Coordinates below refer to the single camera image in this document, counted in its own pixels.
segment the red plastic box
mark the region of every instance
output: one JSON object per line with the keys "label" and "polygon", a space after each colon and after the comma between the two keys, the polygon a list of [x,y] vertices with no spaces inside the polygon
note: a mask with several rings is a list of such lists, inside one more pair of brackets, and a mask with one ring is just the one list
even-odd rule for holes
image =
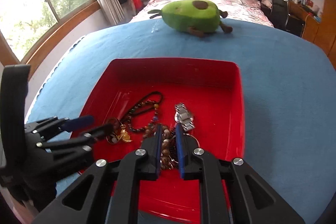
{"label": "red plastic box", "polygon": [[[235,63],[190,58],[115,59],[91,92],[81,115],[93,115],[95,125],[120,119],[140,98],[160,91],[164,100],[159,122],[174,125],[174,105],[184,103],[194,114],[193,135],[215,157],[231,161],[244,153],[244,103],[239,68]],[[153,113],[132,120],[146,126]],[[130,133],[132,142],[95,144],[94,158],[119,160],[141,145],[142,134]],[[180,179],[178,170],[161,171],[155,182],[142,181],[139,209],[170,220],[199,223],[198,181]]]}

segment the gold pendant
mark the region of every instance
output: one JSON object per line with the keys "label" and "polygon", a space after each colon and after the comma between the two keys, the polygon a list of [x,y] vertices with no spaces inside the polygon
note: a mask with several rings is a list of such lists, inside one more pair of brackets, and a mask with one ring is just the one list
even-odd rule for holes
{"label": "gold pendant", "polygon": [[131,136],[129,135],[129,133],[126,131],[126,126],[124,124],[122,124],[120,126],[121,131],[120,131],[120,135],[119,135],[119,139],[121,138],[124,142],[129,143],[131,142]]}

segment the green stuffed toy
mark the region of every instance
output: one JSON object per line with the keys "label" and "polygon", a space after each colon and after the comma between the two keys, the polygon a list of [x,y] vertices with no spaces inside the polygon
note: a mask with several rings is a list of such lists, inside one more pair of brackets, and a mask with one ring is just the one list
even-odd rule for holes
{"label": "green stuffed toy", "polygon": [[151,10],[150,18],[162,16],[163,21],[170,27],[188,32],[198,37],[205,33],[213,33],[218,26],[224,33],[231,33],[232,27],[221,22],[227,17],[227,12],[222,12],[217,5],[209,0],[180,0],[168,3],[162,10]]}

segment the brown plush foot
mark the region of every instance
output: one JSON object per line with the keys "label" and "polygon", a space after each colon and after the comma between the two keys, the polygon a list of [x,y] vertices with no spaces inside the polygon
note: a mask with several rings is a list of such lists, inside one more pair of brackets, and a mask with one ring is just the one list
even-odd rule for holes
{"label": "brown plush foot", "polygon": [[223,30],[224,33],[231,33],[232,30],[233,30],[233,28],[231,26],[227,26],[227,25],[225,25],[222,22],[219,25],[222,28],[222,30]]}
{"label": "brown plush foot", "polygon": [[227,17],[227,12],[223,12],[221,10],[219,10],[219,14],[221,15],[222,18],[226,18]]}
{"label": "brown plush foot", "polygon": [[204,37],[204,32],[196,30],[194,27],[188,28],[188,33],[197,36],[197,37]]}

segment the floral bedspread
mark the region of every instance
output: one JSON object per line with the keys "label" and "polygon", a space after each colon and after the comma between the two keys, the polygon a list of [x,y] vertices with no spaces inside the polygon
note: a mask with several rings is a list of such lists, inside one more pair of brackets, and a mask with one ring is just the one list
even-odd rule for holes
{"label": "floral bedspread", "polygon": [[[151,15],[147,12],[153,9],[162,9],[164,5],[176,0],[150,0],[130,22],[147,20]],[[227,11],[227,18],[243,20],[273,27],[264,13],[260,10],[260,2],[257,0],[210,0],[222,11]]]}

